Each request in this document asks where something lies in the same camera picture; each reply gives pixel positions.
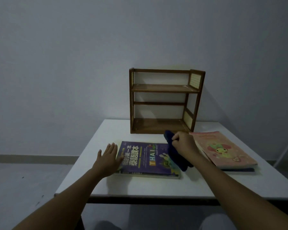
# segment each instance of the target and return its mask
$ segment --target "purple book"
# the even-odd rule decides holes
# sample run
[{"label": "purple book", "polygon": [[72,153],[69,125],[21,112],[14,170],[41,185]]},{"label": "purple book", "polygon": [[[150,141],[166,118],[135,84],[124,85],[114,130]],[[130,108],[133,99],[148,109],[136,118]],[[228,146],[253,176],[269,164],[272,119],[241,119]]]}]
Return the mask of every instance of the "purple book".
[{"label": "purple book", "polygon": [[167,143],[142,143],[122,141],[117,156],[125,158],[118,174],[179,178],[179,167],[167,154]]}]

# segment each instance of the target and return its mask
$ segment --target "pink notebook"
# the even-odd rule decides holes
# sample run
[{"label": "pink notebook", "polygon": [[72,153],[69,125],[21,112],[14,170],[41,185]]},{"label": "pink notebook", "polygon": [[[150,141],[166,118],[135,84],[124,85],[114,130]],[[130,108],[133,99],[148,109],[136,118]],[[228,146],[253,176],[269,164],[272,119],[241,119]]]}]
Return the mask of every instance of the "pink notebook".
[{"label": "pink notebook", "polygon": [[220,169],[253,168],[257,162],[219,131],[190,133],[201,153]]}]

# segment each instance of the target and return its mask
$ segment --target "blue cloth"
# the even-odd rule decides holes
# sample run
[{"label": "blue cloth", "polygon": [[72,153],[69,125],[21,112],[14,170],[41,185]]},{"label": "blue cloth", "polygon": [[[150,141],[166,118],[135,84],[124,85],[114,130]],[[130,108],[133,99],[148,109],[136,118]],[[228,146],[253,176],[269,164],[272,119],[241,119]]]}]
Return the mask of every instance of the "blue cloth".
[{"label": "blue cloth", "polygon": [[168,155],[172,159],[172,161],[178,165],[178,167],[184,172],[187,170],[188,166],[193,167],[193,165],[188,162],[183,156],[178,154],[176,148],[172,145],[172,137],[174,136],[174,133],[166,130],[164,132],[164,138],[166,139],[167,143],[169,144],[169,149],[168,149]]}]

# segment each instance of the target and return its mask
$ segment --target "person's right arm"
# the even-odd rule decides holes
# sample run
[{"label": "person's right arm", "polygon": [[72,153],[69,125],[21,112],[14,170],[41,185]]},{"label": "person's right arm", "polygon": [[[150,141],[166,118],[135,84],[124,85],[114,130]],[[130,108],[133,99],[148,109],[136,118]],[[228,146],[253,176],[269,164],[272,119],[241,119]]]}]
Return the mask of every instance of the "person's right arm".
[{"label": "person's right arm", "polygon": [[201,173],[228,217],[239,230],[288,229],[288,215],[264,200],[200,154],[193,136],[178,132],[173,146]]}]

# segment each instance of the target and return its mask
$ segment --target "baseboard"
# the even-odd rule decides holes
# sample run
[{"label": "baseboard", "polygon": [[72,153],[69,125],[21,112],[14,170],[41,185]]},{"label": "baseboard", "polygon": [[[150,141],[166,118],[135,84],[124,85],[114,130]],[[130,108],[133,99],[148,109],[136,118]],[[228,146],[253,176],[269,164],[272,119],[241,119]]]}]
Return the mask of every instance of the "baseboard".
[{"label": "baseboard", "polygon": [[0,163],[73,165],[79,156],[2,155]]}]

